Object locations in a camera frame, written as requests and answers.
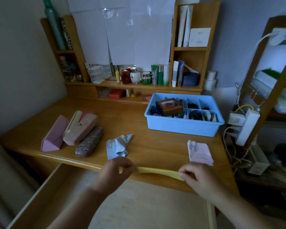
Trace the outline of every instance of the power strip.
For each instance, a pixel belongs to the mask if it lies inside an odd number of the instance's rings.
[[[250,108],[246,113],[246,120],[242,126],[242,129],[237,137],[236,144],[240,146],[244,146],[248,137],[250,136],[253,128],[255,127],[258,119],[260,117],[260,113],[258,111],[253,111]]]

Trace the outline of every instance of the finger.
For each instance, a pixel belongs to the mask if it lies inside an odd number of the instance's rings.
[[[192,173],[195,173],[195,172],[198,171],[200,165],[201,164],[197,163],[197,162],[189,162],[189,163],[181,166],[180,169],[178,170],[178,172],[183,172],[183,173],[192,172]]]
[[[127,168],[127,167],[132,167],[134,166],[134,164],[132,163],[131,160],[129,160],[128,158],[125,157],[117,157],[113,159],[114,161],[114,165],[116,167],[123,167],[123,168]]]
[[[124,178],[127,179],[129,178],[129,176],[133,173],[133,168],[129,167],[129,168],[124,168],[123,169],[123,173],[121,173],[120,175]]]
[[[186,174],[186,173],[183,173],[183,172],[180,172],[179,173],[179,176],[190,186],[192,187],[194,190],[197,186],[197,181],[192,178],[190,175]]]

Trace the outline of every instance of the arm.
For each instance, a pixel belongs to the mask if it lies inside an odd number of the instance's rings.
[[[119,167],[129,168],[133,163],[124,157],[107,161],[95,181],[87,187],[48,227],[48,229],[86,229],[92,217],[103,203],[132,174],[125,169],[119,174]]]
[[[188,163],[179,169],[179,175],[199,196],[213,203],[236,229],[276,228],[251,204],[231,193],[208,165]]]

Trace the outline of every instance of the red box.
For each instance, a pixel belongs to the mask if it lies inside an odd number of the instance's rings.
[[[109,94],[109,98],[119,100],[125,92],[126,91],[124,89],[113,89]]]

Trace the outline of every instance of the blue cloth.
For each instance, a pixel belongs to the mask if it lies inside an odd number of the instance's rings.
[[[127,155],[126,146],[128,145],[133,134],[128,134],[126,136],[122,135],[113,140],[108,140],[106,142],[107,157],[108,160],[117,157],[125,157]]]

